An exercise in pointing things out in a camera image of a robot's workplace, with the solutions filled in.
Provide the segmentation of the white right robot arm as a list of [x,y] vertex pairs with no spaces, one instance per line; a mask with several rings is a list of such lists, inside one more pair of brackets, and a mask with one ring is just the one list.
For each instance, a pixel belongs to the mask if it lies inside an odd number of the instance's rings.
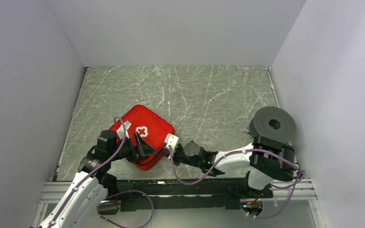
[[275,180],[292,181],[294,172],[298,170],[294,162],[294,148],[264,136],[255,137],[252,143],[244,147],[218,152],[207,151],[195,142],[181,146],[179,138],[172,134],[167,135],[164,142],[173,171],[177,165],[185,164],[203,172],[190,185],[199,183],[207,176],[216,177],[231,170],[249,168],[243,192],[248,197],[255,197]]

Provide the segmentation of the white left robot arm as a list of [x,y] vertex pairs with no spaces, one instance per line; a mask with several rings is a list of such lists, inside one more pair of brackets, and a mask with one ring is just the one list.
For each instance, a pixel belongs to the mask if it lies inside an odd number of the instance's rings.
[[104,130],[86,157],[59,203],[38,224],[39,228],[80,228],[87,218],[112,198],[120,195],[117,178],[108,173],[111,162],[138,155],[149,155],[157,150],[135,134],[133,146],[123,127],[118,131]]

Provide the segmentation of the red medicine kit case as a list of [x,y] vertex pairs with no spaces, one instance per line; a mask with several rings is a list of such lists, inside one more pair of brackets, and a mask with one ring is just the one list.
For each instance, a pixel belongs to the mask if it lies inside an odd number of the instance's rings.
[[174,127],[158,114],[141,104],[135,105],[130,109],[122,116],[122,120],[131,123],[128,133],[134,146],[136,146],[134,133],[138,132],[150,146],[157,150],[157,153],[132,163],[143,171],[150,170],[162,158],[161,153],[164,151],[165,147],[164,140],[167,134],[175,133]]

